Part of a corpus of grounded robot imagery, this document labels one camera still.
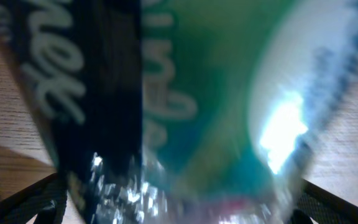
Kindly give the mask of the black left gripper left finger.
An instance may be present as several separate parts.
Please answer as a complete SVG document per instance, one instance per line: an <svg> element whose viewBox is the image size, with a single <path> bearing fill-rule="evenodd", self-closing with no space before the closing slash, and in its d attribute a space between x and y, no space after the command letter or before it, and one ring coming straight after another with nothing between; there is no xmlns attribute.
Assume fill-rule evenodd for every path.
<svg viewBox="0 0 358 224"><path fill-rule="evenodd" d="M58 174L28 186L0 202L0 224L61 224L67 207L67 185Z"/></svg>

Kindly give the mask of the Kleenex tissue multipack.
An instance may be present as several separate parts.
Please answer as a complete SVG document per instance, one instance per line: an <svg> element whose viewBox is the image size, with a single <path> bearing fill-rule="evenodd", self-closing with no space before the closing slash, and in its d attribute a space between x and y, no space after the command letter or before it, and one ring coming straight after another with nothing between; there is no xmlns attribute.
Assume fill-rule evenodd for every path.
<svg viewBox="0 0 358 224"><path fill-rule="evenodd" d="M86 223L285 223L358 75L358 1L0 1Z"/></svg>

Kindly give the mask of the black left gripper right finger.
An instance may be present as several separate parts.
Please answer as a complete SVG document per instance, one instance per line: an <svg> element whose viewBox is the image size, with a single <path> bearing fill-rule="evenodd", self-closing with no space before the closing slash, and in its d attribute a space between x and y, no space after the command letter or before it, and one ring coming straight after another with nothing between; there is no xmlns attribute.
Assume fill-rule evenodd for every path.
<svg viewBox="0 0 358 224"><path fill-rule="evenodd" d="M358 207L307 180L288 224L358 224Z"/></svg>

